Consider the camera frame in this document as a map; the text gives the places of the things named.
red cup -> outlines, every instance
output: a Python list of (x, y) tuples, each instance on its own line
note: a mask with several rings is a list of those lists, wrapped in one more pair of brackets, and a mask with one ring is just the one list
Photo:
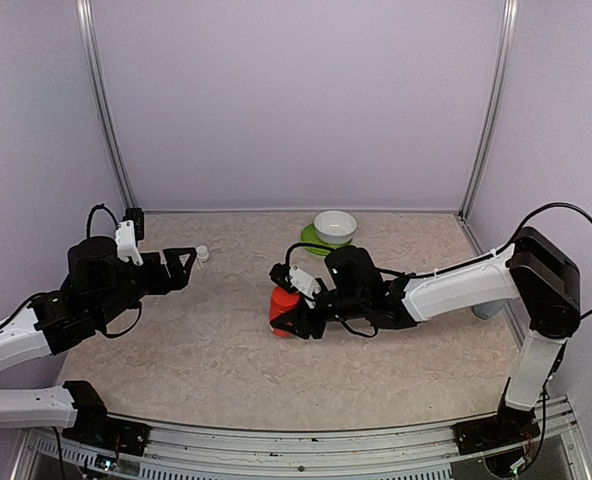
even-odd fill
[[(280, 287), (274, 288), (274, 291), (272, 292), (272, 301), (269, 305), (269, 320), (272, 321), (283, 313), (293, 310), (298, 306), (299, 301), (300, 295), (298, 293), (287, 293)], [(271, 325), (269, 328), (272, 330), (272, 333), (278, 337), (289, 337), (291, 335), (289, 332), (274, 328)]]

green plate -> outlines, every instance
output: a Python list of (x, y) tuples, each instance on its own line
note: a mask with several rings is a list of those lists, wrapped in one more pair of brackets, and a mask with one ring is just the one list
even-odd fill
[[(323, 242), (320, 238), (318, 238), (318, 235), (316, 235), (316, 229), (314, 228), (314, 224), (311, 223), (309, 225), (307, 225), (303, 231), (300, 234), (300, 240), (301, 242), (306, 242), (306, 243), (314, 243), (316, 245), (323, 245), (325, 247), (331, 247), (334, 250), (340, 247), (344, 247), (345, 245), (349, 245), (350, 243), (352, 243), (352, 241), (350, 240), (347, 243), (343, 243), (342, 245), (330, 245), (329, 243), (325, 243)], [(326, 257), (329, 254), (328, 250), (324, 250), (322, 248), (315, 248), (315, 247), (305, 247), (305, 250), (307, 250), (308, 252), (313, 253), (314, 255), (320, 255), (321, 257)]]

marble tabletop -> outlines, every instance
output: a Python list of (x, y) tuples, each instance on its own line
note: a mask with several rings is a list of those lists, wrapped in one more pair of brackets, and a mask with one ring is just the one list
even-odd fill
[[(114, 413), (227, 428), (376, 428), (495, 410), (517, 358), (502, 313), (484, 321), (460, 310), (373, 339), (340, 325), (322, 340), (269, 331), (268, 272), (314, 216), (148, 215), (141, 251), (206, 244), (211, 264), (196, 266), (182, 292), (146, 298), (141, 322), (125, 337), (97, 335), (73, 349), (60, 380), (90, 381)], [(452, 215), (355, 216), (354, 244), (379, 267), (427, 271), (473, 255)], [(298, 250), (292, 264), (331, 286), (321, 257)]]

white wall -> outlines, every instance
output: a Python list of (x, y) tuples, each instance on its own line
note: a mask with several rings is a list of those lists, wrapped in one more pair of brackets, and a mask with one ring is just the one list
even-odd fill
[(503, 1), (94, 2), (146, 209), (458, 209)]
[[(472, 224), (485, 247), (504, 242), (531, 209), (553, 200), (592, 214), (592, 2), (522, 2), (502, 111)], [(573, 213), (533, 222), (581, 268), (592, 307), (592, 228)], [(558, 377), (592, 457), (592, 317)]]
[[(99, 125), (75, 3), (0, 0), (0, 320), (60, 286), (94, 203), (119, 207)], [(0, 387), (52, 385), (61, 361), (2, 372)], [(0, 479), (18, 438), (0, 431)]]

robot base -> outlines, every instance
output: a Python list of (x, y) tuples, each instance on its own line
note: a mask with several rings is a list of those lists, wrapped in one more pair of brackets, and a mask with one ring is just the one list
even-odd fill
[(523, 442), (528, 435), (538, 438), (540, 428), (533, 412), (531, 412), (531, 417), (531, 421), (523, 424), (521, 428), (503, 427), (499, 423), (497, 415), (457, 423), (454, 425), (454, 435), (458, 452), (461, 455), (468, 455), (493, 450)]
[(94, 434), (90, 430), (81, 432), (75, 428), (69, 428), (63, 430), (63, 437), (111, 452), (118, 451), (142, 457), (149, 439), (149, 431), (150, 427), (144, 423), (107, 417), (102, 433)]

